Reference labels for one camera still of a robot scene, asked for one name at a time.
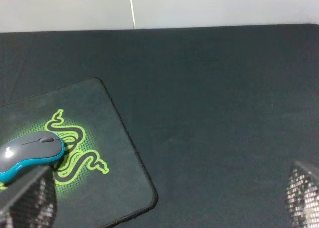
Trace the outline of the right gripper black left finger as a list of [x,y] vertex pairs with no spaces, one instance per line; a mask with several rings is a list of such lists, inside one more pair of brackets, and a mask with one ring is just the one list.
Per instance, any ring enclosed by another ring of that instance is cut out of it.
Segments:
[[0,193],[2,228],[51,228],[57,214],[55,181],[50,166],[36,166]]

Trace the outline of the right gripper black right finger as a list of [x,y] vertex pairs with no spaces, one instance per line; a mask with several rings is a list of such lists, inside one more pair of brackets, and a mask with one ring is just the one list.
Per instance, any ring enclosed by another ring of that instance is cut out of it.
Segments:
[[286,188],[286,207],[292,227],[319,226],[319,169],[295,161],[290,169]]

